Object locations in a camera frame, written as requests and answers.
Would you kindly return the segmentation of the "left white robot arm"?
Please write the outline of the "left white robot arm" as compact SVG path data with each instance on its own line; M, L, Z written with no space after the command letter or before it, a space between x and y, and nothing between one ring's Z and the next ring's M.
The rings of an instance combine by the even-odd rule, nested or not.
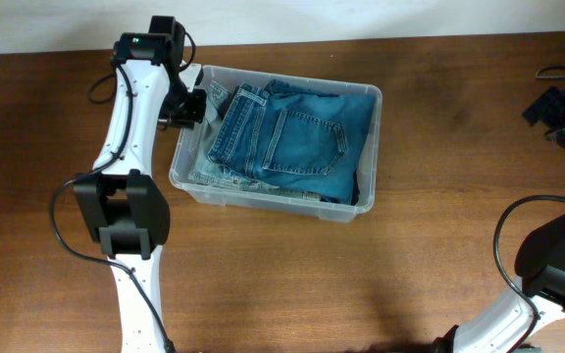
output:
M70 181L91 239L92 263L114 277L124 352L172 352L162 317L160 262L171 213L152 176L156 134L202 122L200 66L183 56L182 28L125 33L111 63L116 91L109 131L90 172Z

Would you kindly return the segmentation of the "clear plastic storage bin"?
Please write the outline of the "clear plastic storage bin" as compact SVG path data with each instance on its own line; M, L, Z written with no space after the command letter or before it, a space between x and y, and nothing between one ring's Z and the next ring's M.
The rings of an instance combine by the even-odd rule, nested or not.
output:
M253 72L234 68L205 65L202 67L203 85L212 80L232 89L242 82L255 86L265 86L272 79L280 79L293 85L326 91L334 94L366 93L376 98L373 116L369 126L363 152L357 167L357 185L360 189L358 202L352 205L329 202L309 201L272 194L231 190L205 184L198 184L188 179L188 174L196 161L197 152L204 136L204 125L180 132L173 162L169 171L171 184L187 192L195 201L205 204L234 205L288 212L318 218L320 220L349 223L356 216L369 212L375 203L377 163L379 160L381 113L383 94L374 85L302 76L285 76L272 73Z

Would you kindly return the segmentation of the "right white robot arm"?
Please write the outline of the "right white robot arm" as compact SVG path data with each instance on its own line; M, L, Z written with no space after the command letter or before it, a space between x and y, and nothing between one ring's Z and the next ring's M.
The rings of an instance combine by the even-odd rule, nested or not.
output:
M540 80L565 80L565 66L538 70ZM565 90L550 86L523 113L529 125L543 123L546 139L565 150ZM545 201L565 205L565 197L545 196ZM492 252L495 265L507 284L504 291L472 321L454 326L431 344L433 352L529 352L527 339L543 327L565 319L565 214L533 230L516 255L514 271L507 274L500 259L502 228L518 207L539 201L536 195L512 203L494 230Z

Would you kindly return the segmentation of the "light blue jeans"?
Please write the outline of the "light blue jeans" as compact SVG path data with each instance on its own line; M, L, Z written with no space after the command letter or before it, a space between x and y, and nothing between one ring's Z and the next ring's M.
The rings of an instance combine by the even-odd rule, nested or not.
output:
M223 114L230 106L232 93L214 80L206 84L204 90L207 93L206 111L204 120L201 123L201 131L199 133L200 142L196 159L188 174L190 181L235 191L271 194L309 201L321 200L321 196L318 194L294 191L270 185L263 181L250 179L233 172L227 167L212 162L208 157L208 152L220 131Z

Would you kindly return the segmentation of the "dark blue jeans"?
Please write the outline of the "dark blue jeans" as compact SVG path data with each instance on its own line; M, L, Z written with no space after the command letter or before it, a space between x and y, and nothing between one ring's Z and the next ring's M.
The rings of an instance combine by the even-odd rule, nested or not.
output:
M244 81L208 158L242 177L349 204L375 104L370 94Z

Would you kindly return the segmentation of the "black garment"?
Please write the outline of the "black garment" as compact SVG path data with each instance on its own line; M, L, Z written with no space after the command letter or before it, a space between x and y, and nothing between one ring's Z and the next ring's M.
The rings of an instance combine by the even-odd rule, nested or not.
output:
M359 189L359 185L358 185L357 173L354 172L353 173L352 191L351 191L351 200L350 200L351 206L355 206L358 203L359 195L360 195L360 189Z

